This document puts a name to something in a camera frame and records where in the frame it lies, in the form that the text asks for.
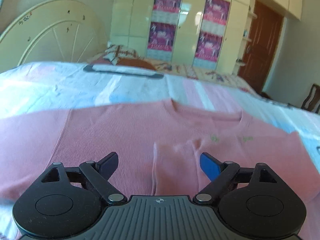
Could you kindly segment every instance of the brown pillow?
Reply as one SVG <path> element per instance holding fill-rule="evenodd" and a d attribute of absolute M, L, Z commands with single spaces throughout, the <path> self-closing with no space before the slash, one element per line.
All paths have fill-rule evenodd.
<path fill-rule="evenodd" d="M 117 65 L 156 70 L 156 68 L 152 64 L 138 58 L 119 58 L 119 62 L 117 63 Z"/>

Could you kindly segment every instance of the bed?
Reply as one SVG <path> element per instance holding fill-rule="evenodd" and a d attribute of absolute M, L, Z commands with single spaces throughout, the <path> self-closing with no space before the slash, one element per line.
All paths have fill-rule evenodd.
<path fill-rule="evenodd" d="M 25 12 L 0 37 L 0 118 L 165 98 L 210 111 L 232 113 L 244 109 L 286 132 L 297 131 L 320 172 L 318 115 L 234 86 L 166 70 L 159 73 L 85 62 L 105 47 L 103 24 L 78 1 L 50 0 Z M 0 237 L 8 239 L 17 234 L 12 205 L 1 200 Z"/>

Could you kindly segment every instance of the patterned pillow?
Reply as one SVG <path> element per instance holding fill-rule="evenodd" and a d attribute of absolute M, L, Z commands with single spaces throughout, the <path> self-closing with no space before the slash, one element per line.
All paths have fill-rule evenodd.
<path fill-rule="evenodd" d="M 108 59 L 113 65 L 117 65 L 122 58 L 139 58 L 139 55 L 134 49 L 108 42 L 108 48 L 103 58 Z"/>

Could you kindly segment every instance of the curved cream headboard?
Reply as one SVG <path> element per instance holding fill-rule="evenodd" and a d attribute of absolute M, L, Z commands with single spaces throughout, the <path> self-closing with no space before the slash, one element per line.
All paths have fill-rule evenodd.
<path fill-rule="evenodd" d="M 29 9 L 0 36 L 0 73 L 32 61 L 83 62 L 106 47 L 103 23 L 76 0 Z"/>

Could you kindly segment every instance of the wooden door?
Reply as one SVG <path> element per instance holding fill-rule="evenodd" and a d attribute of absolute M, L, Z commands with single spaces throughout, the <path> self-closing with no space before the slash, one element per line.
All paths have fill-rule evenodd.
<path fill-rule="evenodd" d="M 256 1 L 254 13 L 258 16 L 251 24 L 249 38 L 239 76 L 261 93 L 267 79 L 273 56 L 279 41 L 283 17 Z"/>

